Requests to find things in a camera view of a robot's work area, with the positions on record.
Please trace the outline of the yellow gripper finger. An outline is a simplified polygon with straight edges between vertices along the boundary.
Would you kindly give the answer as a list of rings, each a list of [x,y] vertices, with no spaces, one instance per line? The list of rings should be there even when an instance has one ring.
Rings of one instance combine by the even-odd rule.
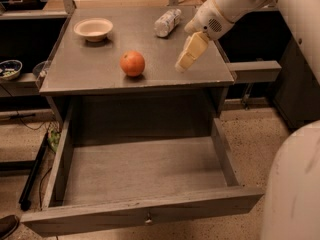
[[[203,32],[196,32],[188,36],[183,50],[178,56],[175,69],[180,73],[188,70],[207,50],[208,44],[209,38]]]
[[[184,31],[188,34],[193,34],[199,31],[199,21],[195,18],[190,20],[184,27]]]

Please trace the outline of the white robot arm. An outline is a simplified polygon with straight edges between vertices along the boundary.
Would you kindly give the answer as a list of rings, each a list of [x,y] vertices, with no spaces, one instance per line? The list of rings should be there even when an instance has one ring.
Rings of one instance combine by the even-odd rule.
[[[294,132],[274,158],[261,240],[320,240],[320,0],[206,0],[185,26],[176,62],[187,70],[245,14],[274,3],[293,37],[276,104]]]

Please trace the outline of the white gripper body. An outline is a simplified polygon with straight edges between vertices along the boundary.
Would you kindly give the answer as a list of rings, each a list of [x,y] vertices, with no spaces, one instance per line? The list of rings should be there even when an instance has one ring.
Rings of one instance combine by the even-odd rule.
[[[193,18],[193,28],[196,32],[205,33],[210,40],[218,40],[233,26],[219,9],[216,0],[207,0],[197,10]]]

